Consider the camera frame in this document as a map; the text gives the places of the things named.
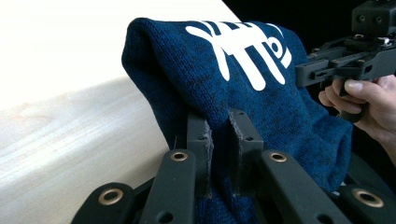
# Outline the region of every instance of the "light wood surface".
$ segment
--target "light wood surface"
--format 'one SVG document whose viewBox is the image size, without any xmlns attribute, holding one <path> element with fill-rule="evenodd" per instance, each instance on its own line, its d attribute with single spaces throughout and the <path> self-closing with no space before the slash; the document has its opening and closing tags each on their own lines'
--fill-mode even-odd
<svg viewBox="0 0 396 224">
<path fill-rule="evenodd" d="M 168 150 L 120 56 L 130 21 L 238 21 L 220 0 L 0 3 L 0 223 L 70 223 Z"/>
</svg>

